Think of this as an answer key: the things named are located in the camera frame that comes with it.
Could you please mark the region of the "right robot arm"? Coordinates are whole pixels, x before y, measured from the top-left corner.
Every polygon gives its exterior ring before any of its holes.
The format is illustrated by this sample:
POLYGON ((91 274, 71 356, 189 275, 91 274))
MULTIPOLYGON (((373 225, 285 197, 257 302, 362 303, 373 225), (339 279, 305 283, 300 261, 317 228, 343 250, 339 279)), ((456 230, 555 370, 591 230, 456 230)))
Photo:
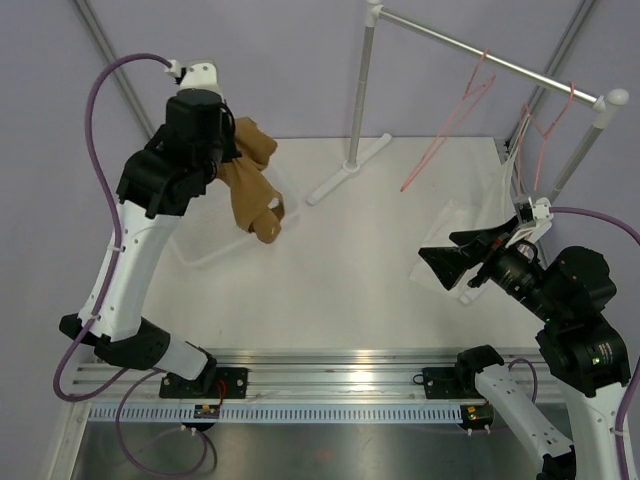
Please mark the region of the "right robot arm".
POLYGON ((602 313, 617 292, 609 266, 600 253, 571 246, 543 268, 527 236, 524 224, 512 218, 486 230, 453 232, 450 245, 423 247, 419 255, 445 289, 474 270, 469 287, 491 281, 542 321, 536 342, 559 384, 572 435, 558 432, 489 345, 458 354, 455 387, 492 405, 538 478, 635 479, 625 429, 638 375, 624 340, 602 313))

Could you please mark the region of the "brown tank top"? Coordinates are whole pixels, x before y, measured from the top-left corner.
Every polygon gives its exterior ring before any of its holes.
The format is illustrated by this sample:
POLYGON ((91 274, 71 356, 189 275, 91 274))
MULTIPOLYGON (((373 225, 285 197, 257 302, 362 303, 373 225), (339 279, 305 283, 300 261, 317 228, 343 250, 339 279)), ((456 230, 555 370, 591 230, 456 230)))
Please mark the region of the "brown tank top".
POLYGON ((286 214, 281 192, 264 175, 278 143, 250 117, 236 120, 234 140, 241 156, 222 164, 218 178, 229 188, 236 225, 260 242, 271 244, 279 236, 286 214))

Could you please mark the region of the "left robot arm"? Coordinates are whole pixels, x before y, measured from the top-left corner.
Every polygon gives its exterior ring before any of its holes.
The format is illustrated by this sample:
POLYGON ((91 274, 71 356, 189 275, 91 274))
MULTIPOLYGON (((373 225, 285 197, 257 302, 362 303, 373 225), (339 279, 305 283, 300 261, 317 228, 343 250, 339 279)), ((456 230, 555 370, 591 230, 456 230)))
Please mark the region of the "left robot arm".
POLYGON ((90 345, 109 365, 158 369, 195 398, 216 385, 216 360, 142 315, 161 253, 190 201, 205 194, 235 152, 234 121, 223 98, 187 89, 166 104, 165 122, 124 165, 116 189, 117 224, 91 294, 60 331, 90 345))

